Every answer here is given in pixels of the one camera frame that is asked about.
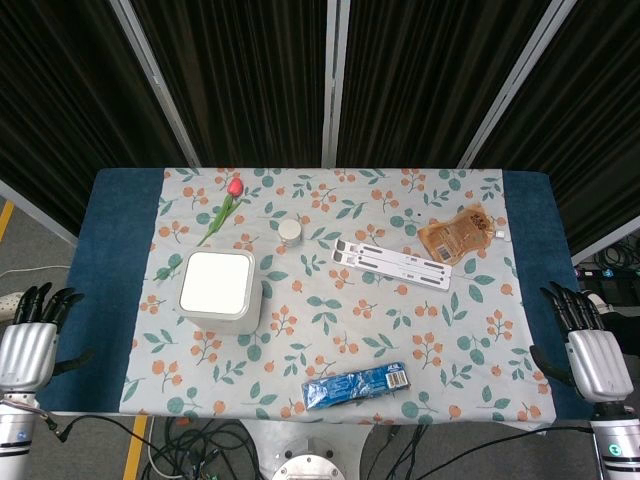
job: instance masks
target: orange berry pattern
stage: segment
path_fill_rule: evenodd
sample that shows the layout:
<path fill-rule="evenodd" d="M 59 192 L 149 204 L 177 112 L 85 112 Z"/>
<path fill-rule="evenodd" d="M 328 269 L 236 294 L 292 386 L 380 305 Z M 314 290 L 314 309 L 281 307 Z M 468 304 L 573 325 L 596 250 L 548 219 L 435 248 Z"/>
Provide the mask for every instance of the orange berry pattern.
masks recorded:
<path fill-rule="evenodd" d="M 370 425 L 552 422 L 552 387 L 528 354 L 510 242 L 495 239 L 466 255 L 447 292 L 332 259 L 343 239 L 428 260 L 418 230 L 476 202 L 495 228 L 506 229 L 501 176 L 412 168 L 166 169 L 121 411 L 182 422 L 194 415 Z M 234 177 L 243 183 L 234 210 L 202 246 L 255 257 L 261 318 L 243 335 L 195 326 L 175 310 L 187 255 L 205 237 Z M 302 226 L 293 247 L 277 235 L 288 218 Z M 305 409 L 303 382 L 397 361 L 410 389 L 357 407 Z"/>

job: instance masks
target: pink tulip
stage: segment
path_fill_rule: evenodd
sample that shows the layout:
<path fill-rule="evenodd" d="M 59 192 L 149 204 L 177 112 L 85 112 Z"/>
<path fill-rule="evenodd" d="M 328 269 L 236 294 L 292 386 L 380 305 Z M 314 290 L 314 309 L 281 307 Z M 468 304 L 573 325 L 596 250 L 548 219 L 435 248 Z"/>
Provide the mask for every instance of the pink tulip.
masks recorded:
<path fill-rule="evenodd" d="M 238 177 L 231 180 L 231 183 L 229 183 L 229 186 L 227 187 L 227 193 L 232 197 L 239 197 L 240 195 L 242 195 L 243 191 L 244 185 L 242 184 L 242 180 L 240 180 Z"/>

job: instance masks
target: food packet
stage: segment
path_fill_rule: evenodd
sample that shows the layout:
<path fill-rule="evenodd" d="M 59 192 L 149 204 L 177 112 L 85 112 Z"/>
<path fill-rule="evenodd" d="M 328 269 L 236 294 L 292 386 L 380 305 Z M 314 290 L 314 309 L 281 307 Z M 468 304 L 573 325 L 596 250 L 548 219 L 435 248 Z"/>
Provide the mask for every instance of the food packet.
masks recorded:
<path fill-rule="evenodd" d="M 467 253 L 491 245 L 493 220 L 479 203 L 460 211 L 452 220 L 418 230 L 420 241 L 436 262 L 455 265 Z"/>

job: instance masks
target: robotic hand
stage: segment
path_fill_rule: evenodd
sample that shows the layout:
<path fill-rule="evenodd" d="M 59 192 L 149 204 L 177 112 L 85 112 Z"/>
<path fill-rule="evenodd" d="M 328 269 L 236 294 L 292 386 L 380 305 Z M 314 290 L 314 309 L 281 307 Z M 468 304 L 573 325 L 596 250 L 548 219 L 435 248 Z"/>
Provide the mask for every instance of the robotic hand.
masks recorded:
<path fill-rule="evenodd" d="M 36 414 L 48 420 L 36 392 L 52 376 L 78 368 L 92 355 L 87 351 L 74 360 L 55 363 L 58 334 L 71 307 L 84 295 L 65 288 L 51 297 L 43 311 L 50 289 L 51 283 L 45 283 L 24 293 L 0 344 L 0 472 L 4 480 L 26 478 Z"/>
<path fill-rule="evenodd" d="M 541 290 L 553 305 L 572 374 L 549 364 L 535 345 L 530 348 L 531 356 L 546 376 L 576 387 L 594 404 L 591 427 L 605 477 L 640 479 L 640 421 L 623 404 L 633 392 L 633 384 L 620 346 L 585 295 L 554 282 L 551 285 L 555 292 Z"/>

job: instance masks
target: blue snack wrapper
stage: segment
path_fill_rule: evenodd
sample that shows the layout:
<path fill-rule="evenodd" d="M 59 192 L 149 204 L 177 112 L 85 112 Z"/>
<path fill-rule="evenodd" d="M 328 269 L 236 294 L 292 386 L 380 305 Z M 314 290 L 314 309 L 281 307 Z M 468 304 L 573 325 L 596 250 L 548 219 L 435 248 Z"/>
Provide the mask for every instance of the blue snack wrapper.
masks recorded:
<path fill-rule="evenodd" d="M 372 398 L 409 388 L 404 363 L 319 378 L 302 385 L 307 410 L 327 408 L 361 398 Z"/>

